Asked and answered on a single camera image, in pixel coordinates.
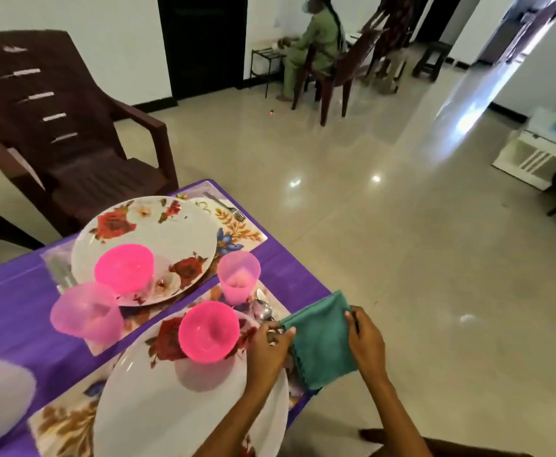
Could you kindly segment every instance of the oval plate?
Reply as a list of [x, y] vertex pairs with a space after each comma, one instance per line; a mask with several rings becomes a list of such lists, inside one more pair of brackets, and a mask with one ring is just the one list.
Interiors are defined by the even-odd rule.
[[123, 306], [153, 305], [183, 292], [210, 267], [217, 226], [188, 200], [153, 195], [107, 208], [79, 233], [71, 254], [77, 282], [94, 280], [94, 266], [117, 245], [139, 244], [155, 255], [153, 293]]
[[[165, 320], [182, 317], [186, 309]], [[238, 313], [241, 333], [258, 327]], [[124, 352], [104, 387], [94, 422], [96, 457], [189, 457], [240, 398], [246, 384], [243, 348], [210, 365], [159, 360], [161, 321]], [[275, 457], [286, 431], [288, 380], [278, 382], [252, 425], [242, 455]]]

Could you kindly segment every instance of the chair backrest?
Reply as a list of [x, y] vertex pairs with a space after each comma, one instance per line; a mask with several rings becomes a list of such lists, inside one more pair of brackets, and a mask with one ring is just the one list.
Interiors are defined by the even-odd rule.
[[337, 61], [335, 69], [335, 86], [342, 86], [354, 78], [356, 71], [371, 53], [381, 36], [381, 30], [365, 31], [352, 48]]
[[0, 141], [44, 182], [81, 155], [123, 156], [111, 104], [67, 32], [0, 31]]

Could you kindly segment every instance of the translucent pink cup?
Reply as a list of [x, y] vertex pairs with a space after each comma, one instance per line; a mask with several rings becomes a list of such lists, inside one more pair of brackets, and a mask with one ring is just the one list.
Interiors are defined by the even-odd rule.
[[54, 303], [49, 320], [58, 332], [112, 345], [121, 338], [124, 324], [117, 298], [106, 285], [84, 282], [64, 292]]
[[185, 314], [179, 327], [183, 353], [199, 364], [224, 359], [238, 342], [238, 315], [219, 301], [204, 301]]
[[94, 267], [94, 279], [127, 300], [146, 300], [153, 290], [155, 257], [147, 247], [124, 244], [111, 248]]
[[231, 305], [244, 303], [261, 275], [261, 265], [251, 253], [238, 250], [225, 255], [216, 271], [225, 299]]

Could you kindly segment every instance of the white face mask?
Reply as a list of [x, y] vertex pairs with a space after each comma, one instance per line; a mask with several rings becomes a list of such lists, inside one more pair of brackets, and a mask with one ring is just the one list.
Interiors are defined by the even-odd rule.
[[301, 9], [303, 10], [303, 12], [305, 14], [310, 14], [310, 8], [308, 7], [308, 2], [310, 0], [305, 0], [303, 6], [301, 6]]

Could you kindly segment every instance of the plastic cup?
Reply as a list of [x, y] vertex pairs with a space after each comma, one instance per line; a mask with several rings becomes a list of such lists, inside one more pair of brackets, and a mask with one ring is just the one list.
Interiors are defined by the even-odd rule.
[[0, 359], [0, 437], [20, 422], [30, 406], [36, 384], [30, 370]]
[[261, 265], [245, 250], [231, 252], [219, 261], [216, 271], [225, 299], [231, 305], [244, 303], [261, 275]]
[[49, 320], [58, 332], [109, 346], [121, 338], [119, 295], [97, 282], [70, 288], [54, 303]]
[[194, 362], [211, 364], [224, 359], [239, 338], [238, 315], [219, 301], [204, 301], [185, 314], [179, 344]]
[[111, 248], [94, 267], [94, 279], [129, 300], [146, 300], [153, 290], [155, 258], [147, 247], [124, 244]]

